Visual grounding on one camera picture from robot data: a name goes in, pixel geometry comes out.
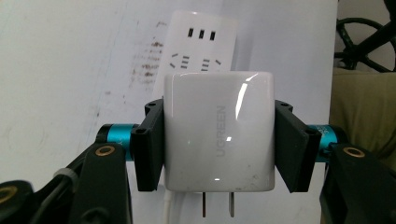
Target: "charger prongs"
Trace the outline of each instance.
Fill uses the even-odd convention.
[[[206,192],[202,192],[202,217],[206,217]]]
[[[234,195],[233,195],[233,192],[229,193],[229,210],[230,210],[230,216],[233,217],[233,215],[234,215]]]

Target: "white power strip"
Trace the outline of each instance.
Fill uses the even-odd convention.
[[[169,25],[152,100],[163,97],[166,74],[230,71],[237,22],[191,11],[176,11]]]

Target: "black cable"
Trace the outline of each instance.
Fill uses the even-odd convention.
[[[49,196],[40,204],[37,211],[33,214],[30,224],[39,224],[42,223],[45,213],[48,211],[51,205],[53,205],[59,196],[64,194],[66,190],[68,190],[72,185],[72,182],[69,178],[64,177],[59,185],[49,194]]]

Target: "white charger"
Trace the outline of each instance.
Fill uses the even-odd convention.
[[[274,188],[271,74],[167,75],[163,99],[167,189],[248,192]]]

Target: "white power adapter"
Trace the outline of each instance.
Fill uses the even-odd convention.
[[[237,22],[176,11],[169,24],[152,99],[163,97],[163,78],[177,72],[230,71]]]
[[[168,189],[247,192],[274,188],[271,74],[167,75],[163,99]]]

